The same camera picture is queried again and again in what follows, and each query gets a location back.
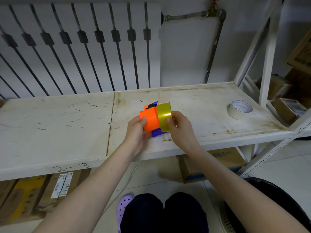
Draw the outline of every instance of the masking tape roll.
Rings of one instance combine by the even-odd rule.
[[[228,109],[228,114],[237,120],[244,120],[249,117],[253,108],[244,101],[233,101]]]
[[[172,118],[171,103],[169,101],[160,102],[157,104],[157,109],[161,132],[169,132],[169,126],[166,123],[166,119]]]

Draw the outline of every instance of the orange tape dispenser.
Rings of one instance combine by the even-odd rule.
[[[152,137],[159,136],[169,131],[169,126],[166,123],[167,118],[172,118],[171,104],[169,101],[157,101],[144,106],[144,111],[139,112],[139,117],[147,118],[147,123],[144,126],[146,132],[151,132]]]

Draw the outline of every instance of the white cable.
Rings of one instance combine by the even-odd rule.
[[[134,168],[132,174],[130,175],[130,178],[128,179],[126,185],[124,186],[124,188],[122,189],[122,191],[115,197],[115,199],[108,205],[108,207],[103,211],[103,214],[101,215],[101,217],[105,214],[105,212],[108,210],[108,208],[114,203],[114,201],[121,195],[121,193],[125,190],[125,188],[127,187],[127,185],[130,183],[130,181],[132,180],[132,177],[136,171],[136,169],[138,168],[138,165],[140,165],[142,161],[140,161],[136,167]]]

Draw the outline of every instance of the yellow tape roll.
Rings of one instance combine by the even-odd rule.
[[[166,119],[172,118],[171,103],[169,101],[160,102],[157,104],[157,109],[161,132],[169,132]]]

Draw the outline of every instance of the forearm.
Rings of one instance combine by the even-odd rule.
[[[92,232],[133,158],[131,152],[120,145],[34,232]]]
[[[201,146],[187,155],[224,198],[248,232],[308,232],[293,216],[231,172]]]

